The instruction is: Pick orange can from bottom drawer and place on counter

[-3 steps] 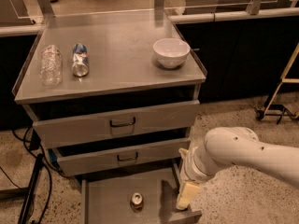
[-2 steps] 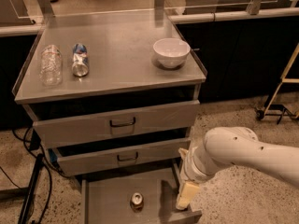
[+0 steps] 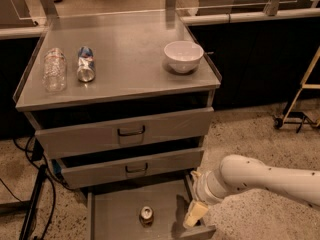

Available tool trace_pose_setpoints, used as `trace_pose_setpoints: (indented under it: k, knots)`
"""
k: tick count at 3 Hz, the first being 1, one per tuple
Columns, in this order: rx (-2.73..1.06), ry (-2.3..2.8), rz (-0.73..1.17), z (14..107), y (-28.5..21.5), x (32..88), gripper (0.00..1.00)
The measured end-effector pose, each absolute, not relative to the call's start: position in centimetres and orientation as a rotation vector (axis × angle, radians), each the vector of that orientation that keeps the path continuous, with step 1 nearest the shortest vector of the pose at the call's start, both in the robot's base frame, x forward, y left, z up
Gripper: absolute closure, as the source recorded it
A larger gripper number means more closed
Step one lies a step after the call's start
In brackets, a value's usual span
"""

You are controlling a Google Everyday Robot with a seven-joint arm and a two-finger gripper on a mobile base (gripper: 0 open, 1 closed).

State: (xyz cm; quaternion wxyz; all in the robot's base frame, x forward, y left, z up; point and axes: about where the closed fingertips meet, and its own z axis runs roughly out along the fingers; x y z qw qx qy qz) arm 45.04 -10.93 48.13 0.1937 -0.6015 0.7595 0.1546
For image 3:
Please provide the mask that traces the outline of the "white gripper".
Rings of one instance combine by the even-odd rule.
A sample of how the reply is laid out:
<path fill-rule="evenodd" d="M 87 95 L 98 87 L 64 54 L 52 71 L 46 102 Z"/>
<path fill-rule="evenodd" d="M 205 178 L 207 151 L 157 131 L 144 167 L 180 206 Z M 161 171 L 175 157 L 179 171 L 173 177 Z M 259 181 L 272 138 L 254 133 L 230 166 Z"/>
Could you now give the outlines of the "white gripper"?
<path fill-rule="evenodd" d="M 192 171 L 195 200 L 192 200 L 185 215 L 183 226 L 191 228 L 208 212 L 207 205 L 215 205 L 230 195 L 218 169 L 200 173 Z"/>

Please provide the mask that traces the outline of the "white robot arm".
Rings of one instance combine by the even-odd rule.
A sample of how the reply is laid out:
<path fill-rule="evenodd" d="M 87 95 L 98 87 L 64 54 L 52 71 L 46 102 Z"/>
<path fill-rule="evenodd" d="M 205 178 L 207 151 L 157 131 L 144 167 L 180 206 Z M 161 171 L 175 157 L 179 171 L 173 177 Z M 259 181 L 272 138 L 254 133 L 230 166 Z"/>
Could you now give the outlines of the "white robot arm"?
<path fill-rule="evenodd" d="M 320 208 L 320 172 L 271 167 L 262 161 L 241 155 L 228 155 L 212 170 L 192 171 L 194 197 L 183 226 L 192 228 L 209 207 L 226 197 L 251 189 L 264 189 L 288 199 Z"/>

